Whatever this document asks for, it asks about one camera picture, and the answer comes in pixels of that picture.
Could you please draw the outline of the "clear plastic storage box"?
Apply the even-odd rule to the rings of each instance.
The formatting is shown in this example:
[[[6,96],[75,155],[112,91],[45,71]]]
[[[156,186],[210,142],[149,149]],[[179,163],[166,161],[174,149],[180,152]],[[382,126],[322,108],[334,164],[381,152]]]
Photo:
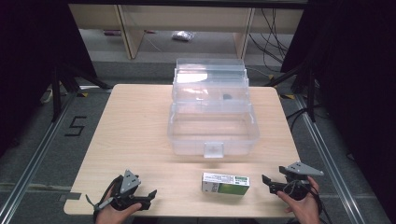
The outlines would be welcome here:
[[[239,59],[178,59],[167,135],[177,155],[247,155],[260,139]]]

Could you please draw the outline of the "person's right hand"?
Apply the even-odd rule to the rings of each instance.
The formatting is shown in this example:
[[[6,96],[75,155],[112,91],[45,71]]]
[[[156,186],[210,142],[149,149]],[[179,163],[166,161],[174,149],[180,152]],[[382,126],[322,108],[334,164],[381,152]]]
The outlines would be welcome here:
[[[320,224],[318,203],[311,193],[300,201],[295,201],[283,191],[278,191],[276,195],[288,205],[284,212],[293,213],[300,224]]]

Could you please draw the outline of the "person's left hand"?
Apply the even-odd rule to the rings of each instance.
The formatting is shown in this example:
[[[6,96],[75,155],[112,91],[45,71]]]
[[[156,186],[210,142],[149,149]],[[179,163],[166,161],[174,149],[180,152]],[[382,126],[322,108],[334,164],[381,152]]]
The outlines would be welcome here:
[[[107,205],[103,210],[101,210],[94,224],[123,224],[123,222],[130,217],[133,213],[140,210],[142,207],[141,203],[135,203],[130,207],[119,211],[114,209],[111,205]]]

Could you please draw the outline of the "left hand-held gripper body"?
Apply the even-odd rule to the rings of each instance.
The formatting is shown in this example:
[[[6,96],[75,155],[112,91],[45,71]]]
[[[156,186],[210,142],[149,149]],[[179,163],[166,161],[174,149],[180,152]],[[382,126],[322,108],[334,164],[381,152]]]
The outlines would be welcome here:
[[[134,199],[134,192],[137,190],[141,181],[137,175],[134,175],[130,170],[126,170],[124,175],[117,178],[115,185],[111,191],[110,196],[113,198],[111,206],[118,210],[124,210],[136,203]]]

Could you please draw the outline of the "clear plastic bag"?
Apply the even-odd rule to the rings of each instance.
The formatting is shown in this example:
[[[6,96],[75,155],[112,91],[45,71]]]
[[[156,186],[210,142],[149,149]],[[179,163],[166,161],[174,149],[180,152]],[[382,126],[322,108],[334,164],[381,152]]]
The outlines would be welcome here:
[[[172,39],[176,41],[189,42],[194,38],[194,36],[195,32],[191,31],[174,31],[172,33]]]

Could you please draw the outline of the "black metal stand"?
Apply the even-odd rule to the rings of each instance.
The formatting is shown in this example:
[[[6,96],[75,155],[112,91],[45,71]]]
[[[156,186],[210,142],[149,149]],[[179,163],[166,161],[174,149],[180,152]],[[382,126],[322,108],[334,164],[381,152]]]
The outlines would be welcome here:
[[[264,87],[274,87],[293,76],[296,76],[296,78],[292,84],[291,90],[294,93],[299,93],[303,88],[307,88],[307,105],[302,109],[302,112],[306,112],[308,117],[311,118],[311,121],[315,122],[315,73],[314,66],[308,60],[304,60],[282,76],[270,80],[267,84],[264,84]]]
[[[95,84],[100,89],[112,89],[112,86],[101,81],[94,71],[85,72],[67,63],[57,63],[51,72],[53,121],[59,118],[62,112],[60,84],[63,84],[68,92],[77,93],[81,91],[81,87],[78,85],[76,77],[82,77],[92,84]]]

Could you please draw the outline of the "black curtain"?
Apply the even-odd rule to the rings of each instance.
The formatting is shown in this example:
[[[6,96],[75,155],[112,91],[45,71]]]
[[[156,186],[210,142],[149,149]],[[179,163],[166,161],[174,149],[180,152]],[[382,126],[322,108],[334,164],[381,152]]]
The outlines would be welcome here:
[[[320,47],[325,107],[389,220],[396,223],[396,0],[305,0],[284,71],[303,61],[329,19]]]
[[[96,76],[68,3],[0,0],[0,157],[21,133],[58,65]]]

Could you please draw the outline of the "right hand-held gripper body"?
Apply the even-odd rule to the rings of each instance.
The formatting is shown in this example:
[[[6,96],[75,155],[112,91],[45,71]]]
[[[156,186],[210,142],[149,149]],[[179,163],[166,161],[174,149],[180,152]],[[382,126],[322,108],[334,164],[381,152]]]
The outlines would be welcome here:
[[[285,186],[281,187],[281,191],[288,194],[296,201],[302,200],[307,195],[309,190],[311,190],[311,185],[308,181],[309,176],[324,175],[323,171],[313,168],[300,161],[288,166],[280,166],[279,172],[283,174],[287,180]]]

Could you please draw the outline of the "light wooden desk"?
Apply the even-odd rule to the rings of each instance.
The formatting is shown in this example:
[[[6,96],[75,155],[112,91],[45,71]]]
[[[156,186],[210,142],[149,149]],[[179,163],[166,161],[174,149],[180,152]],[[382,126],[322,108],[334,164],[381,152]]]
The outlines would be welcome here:
[[[242,59],[248,34],[268,33],[274,24],[278,34],[292,35],[303,14],[300,9],[257,7],[71,4],[69,8],[80,29],[119,30],[130,59],[136,57],[147,30],[232,33],[237,57]]]

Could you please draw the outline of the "green and white carton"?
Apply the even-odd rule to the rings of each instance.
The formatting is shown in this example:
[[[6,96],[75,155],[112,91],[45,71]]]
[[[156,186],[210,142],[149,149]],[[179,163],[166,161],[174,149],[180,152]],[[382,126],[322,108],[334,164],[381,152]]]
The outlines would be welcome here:
[[[232,195],[245,195],[250,187],[250,178],[241,175],[203,173],[202,191]]]

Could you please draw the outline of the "aluminium floor rail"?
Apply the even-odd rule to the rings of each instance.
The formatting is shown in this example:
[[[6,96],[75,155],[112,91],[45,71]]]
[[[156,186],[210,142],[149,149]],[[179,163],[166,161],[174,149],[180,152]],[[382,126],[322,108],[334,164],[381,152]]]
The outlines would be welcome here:
[[[35,148],[35,152],[23,169],[23,172],[19,176],[18,180],[9,185],[9,195],[5,199],[4,203],[0,205],[0,224],[8,224],[14,216],[18,206],[21,203],[22,197],[28,189],[36,171],[38,170],[41,162],[44,160],[47,152],[49,151],[50,144],[52,143],[56,133],[58,132],[62,122],[66,116],[66,113],[76,98],[75,93],[68,93],[64,102],[61,103],[61,111],[55,118],[50,118],[49,125],[45,130],[44,135],[40,139],[38,146]]]
[[[313,141],[318,149],[318,154],[323,160],[323,163],[328,172],[328,176],[332,180],[334,188],[343,204],[346,213],[352,224],[366,224],[365,219],[361,214],[361,210],[358,207],[356,200],[354,199],[347,182],[341,176],[341,173],[336,166],[335,160],[333,159],[325,141],[322,137],[317,124],[311,119],[309,115],[304,115],[304,123],[310,132]]]

